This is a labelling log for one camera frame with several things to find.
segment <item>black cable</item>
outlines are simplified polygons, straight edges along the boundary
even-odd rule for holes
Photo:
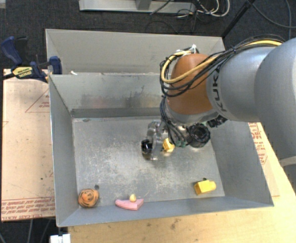
[[[214,56],[214,55],[218,55],[217,58],[212,61],[209,65],[207,65],[205,68],[203,68],[193,79],[191,79],[190,81],[181,84],[179,86],[174,86],[175,83],[170,84],[169,86],[165,85],[164,82],[161,79],[160,76],[160,84],[161,84],[161,90],[163,92],[163,94],[167,97],[175,97],[175,96],[179,96],[181,94],[183,94],[184,92],[195,88],[197,85],[201,84],[204,80],[206,80],[209,76],[210,73],[208,74],[207,77],[205,77],[203,80],[201,80],[198,84],[196,84],[195,86],[192,87],[193,83],[195,81],[197,81],[200,77],[202,77],[203,75],[205,75],[207,72],[209,72],[212,68],[214,68],[215,66],[217,66],[217,68],[213,69],[213,71],[215,71],[216,69],[219,71],[219,68],[221,68],[222,64],[224,64],[230,57],[232,57],[233,55],[240,53],[242,51],[245,50],[249,50],[252,48],[256,48],[256,47],[265,47],[265,46],[274,46],[274,45],[270,45],[270,44],[253,44],[253,45],[249,45],[253,42],[262,40],[262,39],[266,39],[266,40],[270,40],[270,41],[274,41],[274,42],[280,42],[283,43],[283,39],[277,35],[272,35],[272,34],[268,34],[268,35],[258,35],[258,36],[254,36],[254,37],[250,37],[246,40],[243,40],[242,42],[240,42],[239,44],[237,44],[235,47],[232,47],[224,52],[220,52],[220,53],[214,53],[210,56],[208,56],[206,59],[204,59],[202,62],[200,62],[199,64],[197,64],[196,66],[204,63],[206,60],[208,60],[210,57]],[[166,60],[162,61],[160,64],[160,72],[164,66],[164,64],[166,63],[168,58],[166,58]],[[166,77],[168,75],[168,71],[169,71],[169,66],[170,66],[171,62],[167,65],[167,68],[164,72],[164,77]],[[167,91],[171,91],[171,90],[177,90],[177,93],[172,93],[169,94]]]
[[[0,82],[1,82],[1,81],[4,81],[4,80],[6,80],[6,79],[12,78],[12,77],[15,77],[15,75],[14,75],[13,73],[10,73],[10,74],[8,74],[8,75],[1,76],[1,77],[0,77]]]
[[[144,32],[145,33],[147,33],[147,28],[152,24],[152,23],[163,23],[163,24],[165,24],[165,25],[167,25],[168,27],[170,27],[174,32],[175,32],[175,34],[179,34],[179,32],[170,24],[170,23],[167,23],[167,22],[165,22],[165,21],[161,21],[161,20],[156,20],[156,21],[151,21],[151,22],[149,22],[147,25],[146,25],[146,27],[145,27],[145,30],[144,30]]]
[[[232,28],[236,25],[236,23],[240,20],[240,18],[244,15],[244,13],[250,8],[250,6],[255,2],[255,0],[248,0],[244,3],[244,5],[240,8],[234,19],[228,25],[228,27],[222,33],[222,37],[225,36],[232,30]]]
[[[150,15],[153,15],[157,12],[159,12],[162,8],[164,8],[166,5],[170,3],[171,0],[167,0],[161,7],[159,7],[157,10],[153,11]]]

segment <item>dark gray carpet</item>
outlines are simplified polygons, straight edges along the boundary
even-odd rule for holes
[[[177,20],[173,16],[141,13],[80,12],[79,0],[6,0],[6,9],[0,9],[0,44],[8,36],[27,36],[29,53],[38,54],[39,61],[46,60],[46,28],[103,30],[136,33],[172,33],[178,35],[221,36],[246,0],[231,0],[231,10],[226,17],[200,16],[193,19]],[[296,2],[288,0],[292,9],[292,22],[296,25]],[[256,5],[271,19],[288,24],[288,10],[284,0],[257,0]],[[272,33],[288,39],[288,29],[276,26],[250,8],[232,31],[225,37],[226,47],[257,34]],[[296,29],[290,37],[296,36]],[[5,58],[0,49],[0,76],[3,68],[12,62]],[[1,200],[1,153],[2,153],[2,106],[3,86],[0,83],[0,200]],[[47,219],[34,221],[31,242],[39,242]],[[1,223],[0,231],[7,243],[26,242],[29,221]],[[47,235],[57,234],[55,222],[49,224]]]

